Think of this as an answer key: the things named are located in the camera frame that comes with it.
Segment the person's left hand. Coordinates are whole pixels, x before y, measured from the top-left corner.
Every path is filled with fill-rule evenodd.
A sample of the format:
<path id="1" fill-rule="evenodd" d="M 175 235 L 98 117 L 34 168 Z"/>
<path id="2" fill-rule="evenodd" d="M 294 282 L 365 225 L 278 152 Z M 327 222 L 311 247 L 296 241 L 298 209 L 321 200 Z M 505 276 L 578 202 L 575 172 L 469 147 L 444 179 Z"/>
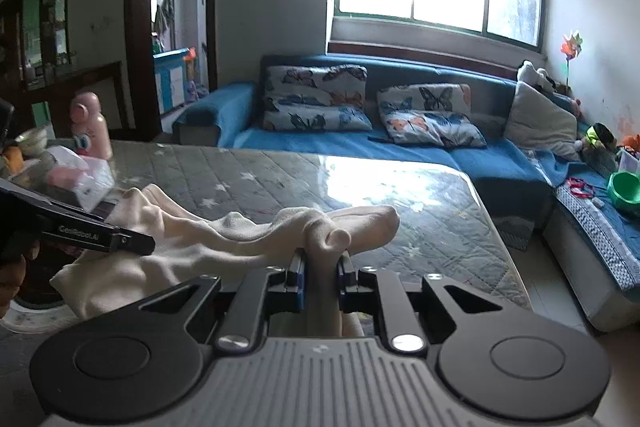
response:
<path id="1" fill-rule="evenodd" d="M 35 260 L 39 249 L 37 239 L 30 244 L 11 244 L 9 254 L 1 258 L 0 317 L 4 317 L 10 309 L 12 300 L 25 280 L 27 261 Z"/>

